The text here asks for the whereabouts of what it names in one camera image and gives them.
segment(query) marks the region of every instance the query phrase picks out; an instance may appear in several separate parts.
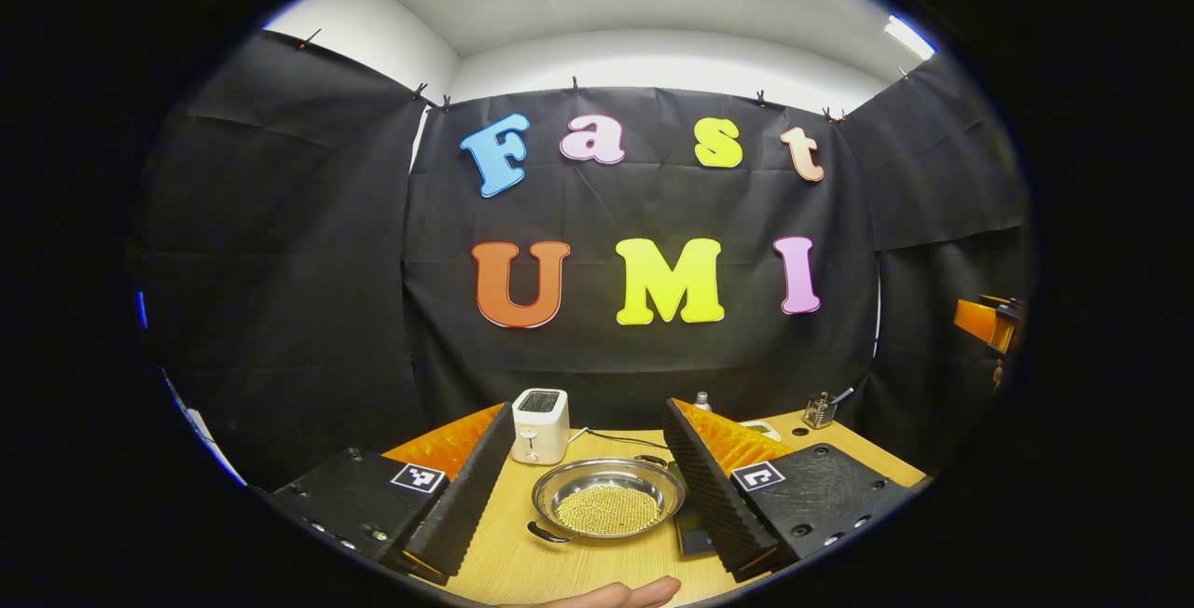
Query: black fabric curtain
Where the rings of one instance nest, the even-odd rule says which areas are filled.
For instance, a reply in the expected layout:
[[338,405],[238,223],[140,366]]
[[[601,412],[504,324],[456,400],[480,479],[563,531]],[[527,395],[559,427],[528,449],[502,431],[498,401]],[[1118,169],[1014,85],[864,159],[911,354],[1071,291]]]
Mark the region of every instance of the black fabric curtain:
[[[490,198],[460,145],[521,113],[524,179]],[[623,127],[626,158],[613,165],[572,160],[560,140],[581,115]],[[694,154],[694,125],[731,119],[744,158],[706,167]],[[802,127],[817,141],[826,174],[802,179],[780,135]],[[529,387],[570,393],[574,426],[658,428],[661,400],[709,393],[713,409],[746,419],[802,409],[820,391],[861,387],[875,327],[876,266],[862,178],[836,124],[793,108],[759,106],[730,96],[658,88],[583,88],[521,93],[454,104],[429,115],[410,180],[402,252],[416,380],[435,423],[512,400]],[[813,241],[819,309],[781,312],[783,263],[773,242]],[[675,265],[685,242],[721,244],[720,323],[685,324],[658,315],[622,326],[626,263],[620,240],[652,239]],[[504,328],[476,303],[474,245],[519,247],[510,296],[536,297],[531,244],[571,246],[562,262],[559,313],[536,328]],[[849,420],[856,401],[844,405]]]
[[[347,446],[386,450],[529,387],[568,391],[573,425],[604,429],[657,428],[663,399],[697,391],[746,419],[855,387],[837,420],[935,472],[993,394],[993,358],[953,312],[1027,293],[1024,195],[1005,133],[946,56],[843,121],[659,88],[455,104],[427,116],[408,176],[426,103],[298,43],[263,31],[172,117],[130,247],[150,355],[251,483],[272,489]],[[515,113],[525,176],[482,197],[461,141]],[[561,152],[583,115],[621,123],[622,161]],[[739,165],[697,161],[707,117],[734,123]],[[823,180],[794,170],[780,139],[794,127]],[[780,308],[784,237],[813,242],[816,312]],[[648,301],[654,321],[620,325],[615,246],[630,238],[669,265],[691,239],[720,242],[725,318],[665,323]],[[510,297],[529,305],[529,247],[548,240],[571,247],[556,315],[487,320],[473,247],[519,247]]]
[[172,116],[129,250],[150,356],[265,489],[429,429],[400,269],[426,103],[298,44],[260,32]]
[[1033,251],[1010,136],[938,53],[842,122],[879,264],[879,339],[854,429],[930,474],[995,394],[958,300],[1026,297]]

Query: orange object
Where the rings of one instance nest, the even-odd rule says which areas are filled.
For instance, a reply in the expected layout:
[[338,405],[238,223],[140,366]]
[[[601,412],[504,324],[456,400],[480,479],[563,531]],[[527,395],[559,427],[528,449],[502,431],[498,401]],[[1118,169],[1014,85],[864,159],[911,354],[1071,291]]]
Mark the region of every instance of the orange object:
[[476,259],[476,307],[486,319],[507,328],[534,328],[549,323],[560,311],[564,242],[534,242],[530,254],[538,259],[538,297],[531,305],[510,302],[510,262],[518,256],[511,242],[481,242],[473,247]]
[[1015,328],[1015,324],[998,317],[993,307],[966,300],[958,301],[954,324],[1002,352],[1008,351],[1011,331]]
[[701,410],[683,400],[675,398],[672,400],[676,407],[679,407],[679,411],[684,413],[688,423],[696,430],[696,435],[701,437],[701,442],[704,443],[726,477],[730,477],[730,472],[734,468],[780,459],[780,456],[794,452],[784,443],[752,431],[738,422]]
[[476,447],[476,442],[481,440],[481,434],[490,429],[491,422],[498,416],[503,405],[505,404],[499,403],[493,407],[486,407],[468,417],[444,424],[433,431],[401,443],[382,456],[404,463],[443,471],[449,480],[455,480],[461,467],[464,467],[468,455]]
[[793,128],[780,135],[780,141],[788,145],[788,151],[792,152],[792,166],[802,178],[810,182],[820,182],[825,178],[824,167],[814,164],[813,154],[810,153],[817,151],[817,141],[806,137],[801,128]]

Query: white toaster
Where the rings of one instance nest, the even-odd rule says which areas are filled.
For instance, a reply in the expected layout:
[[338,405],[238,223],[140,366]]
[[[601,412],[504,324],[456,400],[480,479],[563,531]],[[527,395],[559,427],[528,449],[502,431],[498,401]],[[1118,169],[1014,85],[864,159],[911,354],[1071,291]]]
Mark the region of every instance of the white toaster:
[[527,389],[515,399],[515,444],[510,457],[550,466],[568,448],[568,394],[561,389]]

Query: metal bowl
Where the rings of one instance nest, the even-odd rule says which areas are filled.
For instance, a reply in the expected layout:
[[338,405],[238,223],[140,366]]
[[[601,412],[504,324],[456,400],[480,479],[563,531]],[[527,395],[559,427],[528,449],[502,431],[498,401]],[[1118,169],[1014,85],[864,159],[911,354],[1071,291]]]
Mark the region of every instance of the metal bowl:
[[[568,538],[550,535],[530,522],[527,528],[534,535],[550,542],[567,542],[578,535],[587,538],[627,538],[653,529],[679,510],[684,503],[684,485],[666,471],[667,462],[658,456],[639,455],[634,459],[602,456],[565,463],[546,473],[535,483],[530,499],[541,521],[552,522],[572,534]],[[650,496],[659,506],[659,515],[646,527],[623,534],[586,534],[562,523],[556,515],[560,502],[573,493],[595,486],[632,489]]]

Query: yellow letter m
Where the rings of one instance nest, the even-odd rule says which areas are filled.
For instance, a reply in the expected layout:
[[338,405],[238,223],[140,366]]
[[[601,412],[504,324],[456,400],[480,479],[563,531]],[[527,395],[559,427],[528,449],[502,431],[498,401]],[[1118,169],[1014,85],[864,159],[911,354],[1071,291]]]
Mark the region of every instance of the yellow letter m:
[[647,293],[664,321],[671,321],[679,300],[688,291],[688,302],[679,317],[689,324],[721,321],[725,307],[718,305],[718,254],[721,245],[697,238],[684,245],[676,269],[667,266],[656,242],[646,239],[622,240],[614,248],[626,259],[626,307],[617,323],[629,326],[650,324],[654,314],[647,309]]

